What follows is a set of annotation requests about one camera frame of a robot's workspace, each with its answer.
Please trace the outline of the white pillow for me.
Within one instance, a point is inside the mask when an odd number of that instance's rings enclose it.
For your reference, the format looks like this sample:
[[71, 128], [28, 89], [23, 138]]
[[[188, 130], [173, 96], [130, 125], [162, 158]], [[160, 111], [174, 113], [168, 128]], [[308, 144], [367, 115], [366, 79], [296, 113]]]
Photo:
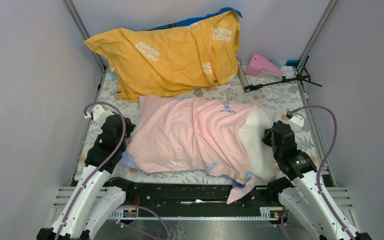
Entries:
[[261, 180], [271, 181], [275, 178], [275, 160], [270, 146], [263, 143], [265, 131], [271, 129], [276, 118], [273, 108], [257, 106], [253, 108], [238, 136], [249, 157], [252, 173]]

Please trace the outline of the blue Elsa pillowcase pink inside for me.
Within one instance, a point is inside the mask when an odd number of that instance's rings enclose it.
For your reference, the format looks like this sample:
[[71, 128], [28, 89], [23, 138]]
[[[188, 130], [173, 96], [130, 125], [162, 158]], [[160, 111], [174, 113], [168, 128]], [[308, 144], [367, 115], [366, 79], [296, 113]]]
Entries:
[[144, 95], [140, 121], [127, 153], [146, 173], [204, 170], [237, 182], [227, 198], [231, 204], [258, 183], [249, 154], [239, 137], [256, 105]]

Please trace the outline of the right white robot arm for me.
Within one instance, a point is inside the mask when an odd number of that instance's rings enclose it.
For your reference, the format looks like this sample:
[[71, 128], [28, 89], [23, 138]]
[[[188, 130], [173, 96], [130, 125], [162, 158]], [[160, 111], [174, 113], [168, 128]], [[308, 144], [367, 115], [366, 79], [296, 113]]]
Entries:
[[267, 185], [267, 201], [284, 206], [314, 240], [369, 240], [340, 210], [310, 156], [299, 150], [291, 126], [274, 122], [265, 130], [262, 142], [271, 147], [276, 163], [284, 173]]

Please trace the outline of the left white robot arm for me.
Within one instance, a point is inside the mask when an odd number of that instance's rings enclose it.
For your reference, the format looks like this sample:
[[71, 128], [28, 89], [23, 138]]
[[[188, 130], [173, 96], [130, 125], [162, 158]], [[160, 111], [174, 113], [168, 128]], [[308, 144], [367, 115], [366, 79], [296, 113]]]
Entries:
[[127, 117], [111, 114], [103, 120], [102, 133], [88, 151], [80, 180], [61, 214], [49, 228], [41, 228], [38, 240], [92, 240], [111, 213], [121, 204], [128, 206], [135, 200], [129, 187], [112, 183], [104, 196], [98, 193], [109, 179], [126, 150], [135, 124]]

